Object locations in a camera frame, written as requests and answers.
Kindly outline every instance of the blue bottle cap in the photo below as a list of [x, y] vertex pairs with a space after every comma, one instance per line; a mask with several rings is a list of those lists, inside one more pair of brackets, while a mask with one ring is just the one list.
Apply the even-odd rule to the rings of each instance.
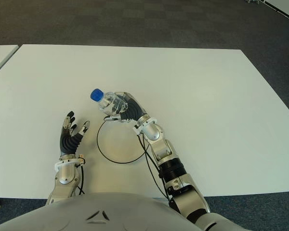
[[104, 96], [104, 93], [97, 88], [97, 89], [95, 89], [94, 91], [92, 91], [90, 97], [91, 97], [91, 99], [93, 99], [94, 101], [99, 102], [99, 101], [103, 98], [103, 96]]

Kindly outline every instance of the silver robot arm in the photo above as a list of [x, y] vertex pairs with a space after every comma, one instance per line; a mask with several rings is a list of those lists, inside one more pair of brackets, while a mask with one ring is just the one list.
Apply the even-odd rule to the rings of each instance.
[[196, 224], [204, 231], [246, 231], [223, 216], [211, 213], [208, 203], [186, 172], [174, 147], [165, 138], [163, 129], [156, 124], [140, 104], [127, 92], [119, 94], [127, 103], [127, 111], [105, 117], [105, 121], [135, 120], [137, 135], [143, 133], [150, 144], [152, 154], [159, 168], [159, 177], [165, 181], [165, 188], [172, 196], [169, 206]]
[[83, 172], [82, 166], [85, 161], [82, 155], [76, 158], [76, 150], [84, 134], [89, 129], [90, 122], [86, 121], [80, 131], [71, 136], [77, 127], [76, 124], [71, 126], [74, 120], [74, 113], [71, 111], [65, 117], [62, 125], [60, 137], [61, 156], [59, 162], [54, 166], [57, 172], [54, 178], [54, 189], [49, 195], [46, 205], [75, 196], [75, 189], [81, 181], [83, 182], [78, 167], [81, 166], [81, 171]]

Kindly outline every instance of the gray carpet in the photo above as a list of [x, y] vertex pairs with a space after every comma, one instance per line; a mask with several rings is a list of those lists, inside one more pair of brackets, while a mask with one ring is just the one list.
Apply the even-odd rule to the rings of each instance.
[[[289, 19], [244, 0], [0, 0], [0, 44], [241, 49], [289, 108]], [[210, 197], [212, 210], [289, 230], [289, 192]], [[44, 205], [2, 199], [0, 223]]]

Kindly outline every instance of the clear plastic bottle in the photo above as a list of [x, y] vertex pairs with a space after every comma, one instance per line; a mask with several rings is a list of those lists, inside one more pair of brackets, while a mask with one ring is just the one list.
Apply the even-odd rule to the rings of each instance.
[[95, 89], [91, 93], [91, 99], [98, 102], [99, 109], [109, 116], [127, 109], [127, 103], [113, 92], [104, 94], [101, 90]]

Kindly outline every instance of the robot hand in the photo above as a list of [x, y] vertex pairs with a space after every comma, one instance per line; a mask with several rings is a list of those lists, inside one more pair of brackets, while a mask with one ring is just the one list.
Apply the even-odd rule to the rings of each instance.
[[142, 106], [135, 100], [135, 98], [130, 93], [116, 92], [115, 94], [127, 103], [127, 110], [120, 114], [106, 116], [104, 118], [104, 121], [138, 121], [142, 116], [147, 114], [146, 111], [142, 108]]
[[74, 120], [75, 117], [73, 111], [68, 113], [64, 119], [60, 137], [61, 156], [65, 154], [75, 154], [84, 134], [89, 129], [90, 121], [86, 121], [83, 124], [82, 128], [79, 130], [79, 132], [76, 135], [72, 136], [74, 129], [77, 127], [76, 124], [71, 126]]

